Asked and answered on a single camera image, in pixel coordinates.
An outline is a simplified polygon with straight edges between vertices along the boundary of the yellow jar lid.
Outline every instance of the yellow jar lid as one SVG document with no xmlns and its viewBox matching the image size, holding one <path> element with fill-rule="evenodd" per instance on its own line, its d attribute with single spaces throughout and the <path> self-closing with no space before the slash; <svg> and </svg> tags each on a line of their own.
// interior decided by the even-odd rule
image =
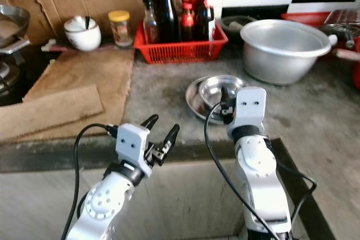
<svg viewBox="0 0 360 240">
<path fill-rule="evenodd" d="M 107 15 L 109 20 L 113 22 L 122 22 L 130 19 L 130 14 L 127 11 L 110 11 Z"/>
</svg>

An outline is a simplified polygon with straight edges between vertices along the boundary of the red plastic basket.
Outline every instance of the red plastic basket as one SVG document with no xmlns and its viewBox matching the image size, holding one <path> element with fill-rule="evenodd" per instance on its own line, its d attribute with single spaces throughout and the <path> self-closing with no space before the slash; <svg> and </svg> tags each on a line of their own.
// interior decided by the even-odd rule
<svg viewBox="0 0 360 240">
<path fill-rule="evenodd" d="M 281 18 L 317 28 L 324 24 L 329 14 L 330 12 L 282 13 Z"/>
<path fill-rule="evenodd" d="M 146 44 L 142 22 L 139 23 L 134 47 L 149 64 L 202 62 L 216 60 L 228 39 L 216 23 L 214 41 Z"/>
</svg>

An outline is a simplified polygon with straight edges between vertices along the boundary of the soy sauce bottle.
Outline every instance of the soy sauce bottle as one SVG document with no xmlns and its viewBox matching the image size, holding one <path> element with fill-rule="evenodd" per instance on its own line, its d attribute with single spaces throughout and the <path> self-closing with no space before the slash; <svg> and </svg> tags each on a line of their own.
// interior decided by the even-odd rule
<svg viewBox="0 0 360 240">
<path fill-rule="evenodd" d="M 214 40 L 215 16 L 211 0 L 199 0 L 195 25 L 197 40 Z"/>
<path fill-rule="evenodd" d="M 159 23 L 162 43 L 179 42 L 178 15 L 173 0 L 160 0 Z"/>
</svg>

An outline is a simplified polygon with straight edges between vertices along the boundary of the gas stove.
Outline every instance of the gas stove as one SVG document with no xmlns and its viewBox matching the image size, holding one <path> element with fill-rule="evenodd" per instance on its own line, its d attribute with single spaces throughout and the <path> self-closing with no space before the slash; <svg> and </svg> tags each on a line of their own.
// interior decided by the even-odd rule
<svg viewBox="0 0 360 240">
<path fill-rule="evenodd" d="M 39 46 L 28 46 L 12 55 L 0 55 L 0 106 L 22 102 L 49 60 L 58 55 L 42 52 Z"/>
</svg>

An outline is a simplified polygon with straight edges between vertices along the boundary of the white ceramic bowl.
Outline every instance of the white ceramic bowl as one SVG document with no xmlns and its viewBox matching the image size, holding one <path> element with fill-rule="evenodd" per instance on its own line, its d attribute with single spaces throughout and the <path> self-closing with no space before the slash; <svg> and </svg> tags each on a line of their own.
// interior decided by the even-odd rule
<svg viewBox="0 0 360 240">
<path fill-rule="evenodd" d="M 64 29 L 69 42 L 80 51 L 92 51 L 101 43 L 100 28 L 93 19 L 85 29 L 82 17 L 76 16 L 64 23 Z"/>
</svg>

